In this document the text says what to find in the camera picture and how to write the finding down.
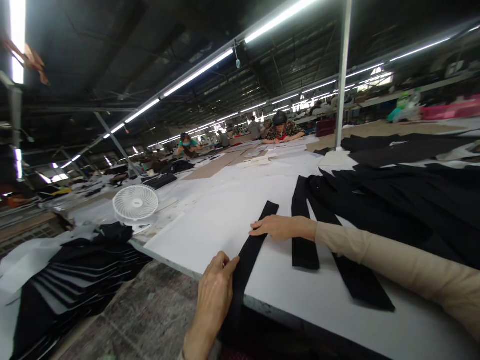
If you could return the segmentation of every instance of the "pink container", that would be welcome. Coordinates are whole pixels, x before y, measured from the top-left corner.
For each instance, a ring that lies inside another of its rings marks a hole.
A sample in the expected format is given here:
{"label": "pink container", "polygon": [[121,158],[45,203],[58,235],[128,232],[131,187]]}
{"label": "pink container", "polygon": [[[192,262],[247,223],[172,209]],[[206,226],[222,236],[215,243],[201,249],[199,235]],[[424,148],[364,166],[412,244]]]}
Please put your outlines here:
{"label": "pink container", "polygon": [[424,120],[447,120],[470,118],[480,115],[480,95],[472,96],[473,101],[460,104],[422,107],[420,112]]}

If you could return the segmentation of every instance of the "concrete floor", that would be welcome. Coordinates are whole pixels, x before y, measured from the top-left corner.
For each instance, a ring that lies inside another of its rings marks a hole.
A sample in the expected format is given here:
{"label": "concrete floor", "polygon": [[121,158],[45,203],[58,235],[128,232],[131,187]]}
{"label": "concrete floor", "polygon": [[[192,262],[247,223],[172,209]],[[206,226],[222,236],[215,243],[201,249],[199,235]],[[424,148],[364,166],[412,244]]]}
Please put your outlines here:
{"label": "concrete floor", "polygon": [[152,261],[60,359],[176,359],[197,296],[197,281]]}

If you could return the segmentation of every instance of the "fan grille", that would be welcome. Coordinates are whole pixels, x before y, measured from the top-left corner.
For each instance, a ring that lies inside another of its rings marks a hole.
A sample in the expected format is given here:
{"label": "fan grille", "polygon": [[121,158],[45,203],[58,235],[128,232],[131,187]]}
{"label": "fan grille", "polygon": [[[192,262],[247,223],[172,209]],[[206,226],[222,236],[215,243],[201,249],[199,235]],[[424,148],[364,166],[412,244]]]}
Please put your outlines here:
{"label": "fan grille", "polygon": [[159,198],[157,194],[145,185],[126,187],[113,198],[115,212],[129,220],[148,218],[158,207]]}

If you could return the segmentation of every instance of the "woman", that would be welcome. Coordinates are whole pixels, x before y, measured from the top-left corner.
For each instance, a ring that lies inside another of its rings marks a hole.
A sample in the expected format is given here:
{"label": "woman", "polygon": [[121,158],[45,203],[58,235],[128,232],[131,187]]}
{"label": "woman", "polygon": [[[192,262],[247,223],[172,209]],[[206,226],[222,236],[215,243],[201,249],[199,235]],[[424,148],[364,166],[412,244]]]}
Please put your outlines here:
{"label": "woman", "polygon": [[300,139],[305,132],[293,121],[287,120],[287,114],[278,111],[273,117],[273,126],[268,131],[263,144],[280,144]]}
{"label": "woman", "polygon": [[180,144],[178,144],[177,155],[185,154],[189,159],[197,158],[199,155],[196,152],[202,151],[203,147],[192,140],[190,135],[183,133],[180,135]]}
{"label": "woman", "polygon": [[[480,271],[367,231],[310,220],[267,216],[251,225],[251,236],[274,241],[304,238],[363,264],[421,297],[433,301],[480,342]],[[178,360],[206,360],[232,302],[232,277],[239,257],[220,251],[198,286],[195,317]]]}

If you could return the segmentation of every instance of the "desk fan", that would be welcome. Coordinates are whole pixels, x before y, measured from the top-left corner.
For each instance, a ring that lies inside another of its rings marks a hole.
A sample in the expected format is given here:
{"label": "desk fan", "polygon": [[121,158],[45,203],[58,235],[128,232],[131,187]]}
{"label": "desk fan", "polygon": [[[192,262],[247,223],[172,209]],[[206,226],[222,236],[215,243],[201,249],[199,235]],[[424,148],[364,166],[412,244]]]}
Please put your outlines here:
{"label": "desk fan", "polygon": [[155,212],[158,207],[159,197],[146,185],[126,187],[113,198],[116,219],[131,226],[134,235],[148,229],[157,221]]}

